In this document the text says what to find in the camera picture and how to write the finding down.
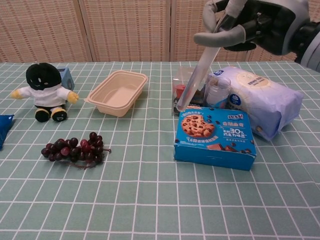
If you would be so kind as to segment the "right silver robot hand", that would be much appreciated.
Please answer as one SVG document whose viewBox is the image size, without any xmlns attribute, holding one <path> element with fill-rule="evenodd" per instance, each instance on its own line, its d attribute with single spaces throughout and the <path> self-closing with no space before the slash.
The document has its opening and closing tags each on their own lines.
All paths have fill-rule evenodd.
<svg viewBox="0 0 320 240">
<path fill-rule="evenodd" d="M 196 44 L 232 52 L 259 46 L 276 56 L 298 54 L 318 25 L 307 0 L 210 0 L 202 19 L 205 32 L 193 36 Z"/>
</svg>

